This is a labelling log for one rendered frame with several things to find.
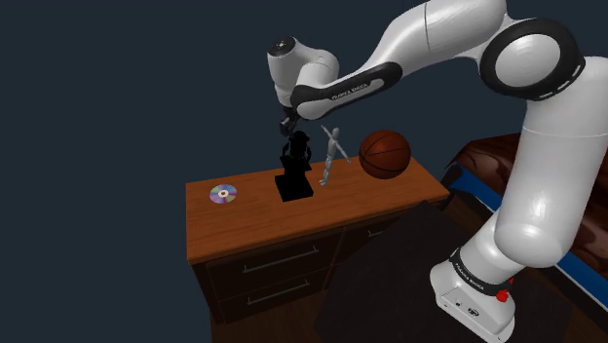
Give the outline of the grey jointed mannequin figure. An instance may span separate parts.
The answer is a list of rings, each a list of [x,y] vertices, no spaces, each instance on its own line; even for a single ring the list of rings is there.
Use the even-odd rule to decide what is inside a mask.
[[[337,152],[339,152],[346,159],[346,161],[348,163],[351,163],[351,160],[350,160],[349,155],[346,153],[346,151],[343,149],[343,147],[340,145],[340,143],[338,141],[340,130],[338,128],[334,128],[332,131],[330,131],[325,126],[321,126],[321,128],[328,136],[327,151],[326,151],[326,157],[325,157],[325,161],[324,161],[323,178],[320,180],[320,185],[326,186],[328,183],[328,178],[329,178],[329,174],[330,174],[330,171],[332,168],[335,154]]]

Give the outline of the black block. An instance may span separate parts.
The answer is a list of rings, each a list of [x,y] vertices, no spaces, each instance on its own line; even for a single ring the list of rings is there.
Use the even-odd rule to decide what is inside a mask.
[[[275,183],[284,203],[314,195],[314,190],[305,174],[276,175]]]

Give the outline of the shiny compact disc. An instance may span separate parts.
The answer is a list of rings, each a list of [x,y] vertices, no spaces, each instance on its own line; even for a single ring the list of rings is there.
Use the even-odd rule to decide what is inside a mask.
[[[237,189],[230,184],[219,184],[209,191],[209,198],[216,204],[227,204],[236,199]]]

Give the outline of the orange basketball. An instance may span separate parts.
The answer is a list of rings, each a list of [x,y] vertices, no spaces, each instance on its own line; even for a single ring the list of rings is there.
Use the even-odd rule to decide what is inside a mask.
[[[402,174],[411,159],[411,148],[400,133],[382,130],[371,133],[361,143],[359,162],[362,169],[378,179]]]

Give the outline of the brown wooden chest of drawers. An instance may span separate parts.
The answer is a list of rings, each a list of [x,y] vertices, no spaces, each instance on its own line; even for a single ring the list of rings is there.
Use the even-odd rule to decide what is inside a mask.
[[[438,205],[448,191],[418,162],[393,179],[366,174],[357,158],[334,162],[326,186],[284,203],[278,171],[186,186],[186,247],[218,324],[260,313],[326,288],[337,267],[407,210]],[[237,197],[216,204],[209,191],[230,184]]]

